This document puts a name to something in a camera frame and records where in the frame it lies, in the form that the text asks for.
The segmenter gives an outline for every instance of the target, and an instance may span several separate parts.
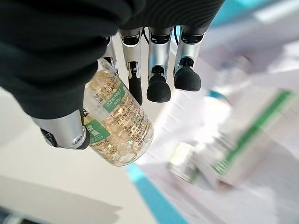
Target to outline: black fingertip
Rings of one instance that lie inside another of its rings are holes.
[[[163,76],[155,75],[149,80],[146,96],[149,101],[157,103],[163,103],[170,100],[171,91]]]
[[[185,91],[199,91],[201,80],[199,75],[189,67],[183,67],[174,76],[174,87]]]

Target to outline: bottle label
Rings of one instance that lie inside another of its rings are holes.
[[[90,134],[90,145],[106,139],[110,133],[96,119],[87,123],[87,130]]]
[[[103,107],[106,109],[106,111],[108,111],[108,113],[111,113],[117,107],[117,105],[122,101],[123,97],[125,96],[125,93],[126,92],[124,90],[124,83],[121,82],[117,91],[103,105]]]

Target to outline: black fabric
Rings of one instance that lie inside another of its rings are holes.
[[[32,117],[53,119],[82,108],[85,83],[107,35],[145,0],[0,2],[0,85]]]
[[[203,34],[223,2],[224,0],[147,0],[143,10],[122,24],[121,29],[187,25],[200,28]]]

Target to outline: green stripe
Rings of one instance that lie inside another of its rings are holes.
[[[240,153],[251,140],[254,139],[255,135],[260,131],[260,128],[275,114],[282,104],[292,95],[292,91],[282,91],[276,97],[276,99],[270,104],[270,106],[256,119],[252,126],[240,137],[236,147],[229,152],[225,159],[219,161],[215,166],[214,170],[218,174],[224,174],[233,161],[233,159]]]

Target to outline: black sleeve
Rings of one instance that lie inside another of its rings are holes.
[[[145,0],[0,2],[0,85],[32,117],[52,119],[83,106],[85,83],[106,49],[104,36]]]

